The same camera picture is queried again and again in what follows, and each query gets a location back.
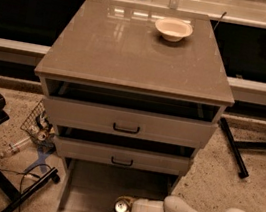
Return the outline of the grey drawer cabinet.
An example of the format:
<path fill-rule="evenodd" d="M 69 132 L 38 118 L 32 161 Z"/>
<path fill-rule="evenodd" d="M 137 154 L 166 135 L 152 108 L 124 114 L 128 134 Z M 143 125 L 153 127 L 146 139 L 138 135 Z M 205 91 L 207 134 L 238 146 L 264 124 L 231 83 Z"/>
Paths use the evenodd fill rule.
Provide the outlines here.
<path fill-rule="evenodd" d="M 172 12 L 86 0 L 36 67 L 44 97 L 217 125 L 234 98 L 211 23 L 204 16 L 175 15 L 190 24 L 193 33 L 172 43 L 155 27 L 156 20 Z M 202 149 L 52 125 L 55 137 L 186 157 L 191 164 Z"/>

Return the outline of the black table leg frame right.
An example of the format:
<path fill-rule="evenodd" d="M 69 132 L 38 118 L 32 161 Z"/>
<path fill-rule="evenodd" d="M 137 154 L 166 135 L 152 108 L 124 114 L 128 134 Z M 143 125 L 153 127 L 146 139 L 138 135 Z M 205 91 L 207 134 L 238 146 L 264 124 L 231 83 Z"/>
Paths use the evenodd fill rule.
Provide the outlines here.
<path fill-rule="evenodd" d="M 236 141 L 233 137 L 233 134 L 230 130 L 230 127 L 228 125 L 228 122 L 226 118 L 222 117 L 219 126 L 221 127 L 221 130 L 226 135 L 226 138 L 228 140 L 228 143 L 230 144 L 230 148 L 233 152 L 234 158 L 236 160 L 236 163 L 238 165 L 238 175 L 241 179 L 248 178 L 249 172 L 245 166 L 245 163 L 243 162 L 243 158 L 241 157 L 240 150 L 259 150 L 259 151 L 265 151 L 266 150 L 266 141 L 265 142 L 248 142 L 248 141 Z"/>

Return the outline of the pepsi soda can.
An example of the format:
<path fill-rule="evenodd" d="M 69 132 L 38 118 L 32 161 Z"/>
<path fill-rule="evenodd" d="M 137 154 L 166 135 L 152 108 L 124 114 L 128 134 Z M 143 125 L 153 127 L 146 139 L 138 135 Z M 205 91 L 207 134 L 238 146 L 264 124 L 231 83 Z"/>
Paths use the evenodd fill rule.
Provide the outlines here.
<path fill-rule="evenodd" d="M 128 211 L 128 204 L 124 200 L 118 200 L 114 205 L 115 212 L 127 212 Z"/>

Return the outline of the clear plastic bottle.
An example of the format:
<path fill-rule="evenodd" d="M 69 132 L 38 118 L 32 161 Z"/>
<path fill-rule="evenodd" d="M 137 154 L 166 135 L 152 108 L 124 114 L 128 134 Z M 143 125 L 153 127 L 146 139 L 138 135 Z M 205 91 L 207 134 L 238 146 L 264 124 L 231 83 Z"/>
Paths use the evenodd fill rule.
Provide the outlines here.
<path fill-rule="evenodd" d="M 8 158 L 10 156 L 12 157 L 13 155 L 20 153 L 22 150 L 27 148 L 31 142 L 32 142 L 31 139 L 29 137 L 26 137 L 25 139 L 23 138 L 15 143 L 10 143 L 6 150 L 0 152 L 0 157 L 1 158 Z"/>

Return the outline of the top grey drawer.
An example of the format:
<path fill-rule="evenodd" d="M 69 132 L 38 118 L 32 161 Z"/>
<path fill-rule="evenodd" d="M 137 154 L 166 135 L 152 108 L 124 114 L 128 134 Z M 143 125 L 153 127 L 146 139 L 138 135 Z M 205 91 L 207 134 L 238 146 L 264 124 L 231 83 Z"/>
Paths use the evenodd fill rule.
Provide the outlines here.
<path fill-rule="evenodd" d="M 98 133 L 109 133 L 193 148 L 203 148 L 217 125 L 196 120 L 58 98 L 44 97 L 49 120 Z"/>

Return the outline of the white paper bowl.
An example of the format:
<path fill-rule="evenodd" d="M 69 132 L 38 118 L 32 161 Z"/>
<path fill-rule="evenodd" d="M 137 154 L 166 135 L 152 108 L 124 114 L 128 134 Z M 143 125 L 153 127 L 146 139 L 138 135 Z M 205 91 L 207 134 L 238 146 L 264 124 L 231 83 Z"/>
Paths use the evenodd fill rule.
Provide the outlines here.
<path fill-rule="evenodd" d="M 155 21 L 155 27 L 166 41 L 179 42 L 193 33 L 190 24 L 180 19 L 168 18 Z"/>

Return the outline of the bottom open grey drawer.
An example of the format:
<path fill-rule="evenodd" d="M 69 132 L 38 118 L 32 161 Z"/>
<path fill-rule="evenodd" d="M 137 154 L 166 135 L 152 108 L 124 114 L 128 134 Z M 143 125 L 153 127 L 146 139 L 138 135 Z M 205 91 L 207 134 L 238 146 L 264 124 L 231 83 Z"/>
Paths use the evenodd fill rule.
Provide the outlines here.
<path fill-rule="evenodd" d="M 166 174 L 73 160 L 57 212 L 113 212 L 120 196 L 163 200 Z"/>

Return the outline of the middle grey drawer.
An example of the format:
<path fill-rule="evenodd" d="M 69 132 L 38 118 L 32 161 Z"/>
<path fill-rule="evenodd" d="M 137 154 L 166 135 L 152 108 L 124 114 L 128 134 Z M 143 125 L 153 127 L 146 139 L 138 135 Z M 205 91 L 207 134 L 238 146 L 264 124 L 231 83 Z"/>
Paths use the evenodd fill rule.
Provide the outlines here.
<path fill-rule="evenodd" d="M 77 160 L 95 161 L 101 164 L 113 164 L 150 172 L 173 175 L 186 175 L 191 160 L 186 157 L 162 154 L 151 151 L 139 151 L 127 147 L 115 147 L 108 144 L 56 136 L 55 147 L 59 156 Z"/>

